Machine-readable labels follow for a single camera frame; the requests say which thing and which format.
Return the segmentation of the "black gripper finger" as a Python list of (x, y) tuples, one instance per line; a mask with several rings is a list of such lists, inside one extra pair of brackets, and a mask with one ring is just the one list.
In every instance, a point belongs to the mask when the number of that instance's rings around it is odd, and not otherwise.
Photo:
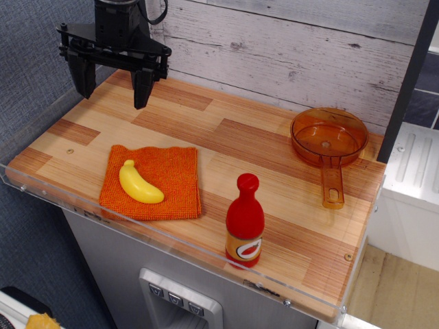
[(78, 53), (68, 53), (67, 60), (76, 91), (89, 99), (96, 87), (95, 64)]
[(157, 74), (153, 69), (141, 69), (131, 72), (132, 87), (134, 90), (134, 107), (140, 110), (147, 105)]

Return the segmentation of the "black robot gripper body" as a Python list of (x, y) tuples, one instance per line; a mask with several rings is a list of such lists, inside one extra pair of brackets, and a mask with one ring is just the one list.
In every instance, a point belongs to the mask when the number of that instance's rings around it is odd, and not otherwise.
[(153, 69), (156, 74), (168, 72), (171, 49), (150, 36), (149, 27), (161, 23), (165, 9), (155, 19), (147, 16), (144, 1), (95, 1), (94, 23), (61, 23), (60, 55), (68, 53), (98, 65), (125, 71)]

